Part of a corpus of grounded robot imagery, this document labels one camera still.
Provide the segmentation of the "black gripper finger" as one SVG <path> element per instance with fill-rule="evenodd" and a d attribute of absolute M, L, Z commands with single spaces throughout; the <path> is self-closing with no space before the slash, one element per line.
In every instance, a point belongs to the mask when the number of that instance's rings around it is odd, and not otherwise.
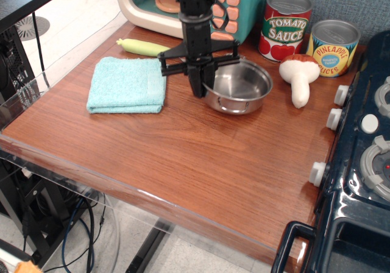
<path fill-rule="evenodd" d="M 202 98 L 203 87 L 200 68 L 193 65 L 188 65 L 187 72 L 193 94 L 197 98 Z"/>
<path fill-rule="evenodd" d="M 201 70 L 201 80 L 204 85 L 208 88 L 213 88 L 215 83 L 215 64 L 208 63 L 202 66 Z"/>

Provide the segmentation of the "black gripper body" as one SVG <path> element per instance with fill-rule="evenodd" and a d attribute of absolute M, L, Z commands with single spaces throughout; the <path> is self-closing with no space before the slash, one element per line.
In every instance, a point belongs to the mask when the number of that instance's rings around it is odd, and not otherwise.
<path fill-rule="evenodd" d="M 217 70 L 220 66 L 239 62 L 238 41 L 211 38 L 210 12 L 201 16 L 179 13 L 179 20 L 182 23 L 182 43 L 158 55 L 164 76 L 179 73 L 188 75 L 188 65 L 202 70 L 203 65 L 214 63 Z"/>

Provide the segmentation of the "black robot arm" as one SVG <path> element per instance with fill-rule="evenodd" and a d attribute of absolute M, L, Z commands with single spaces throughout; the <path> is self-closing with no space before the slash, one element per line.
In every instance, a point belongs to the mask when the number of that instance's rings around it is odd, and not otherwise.
<path fill-rule="evenodd" d="M 164 76 L 183 73 L 188 76 L 193 94 L 202 98 L 206 87 L 212 88 L 215 72 L 223 65 L 239 62 L 237 40 L 211 38 L 212 6 L 218 0 L 177 0 L 183 41 L 178 46 L 157 55 Z"/>

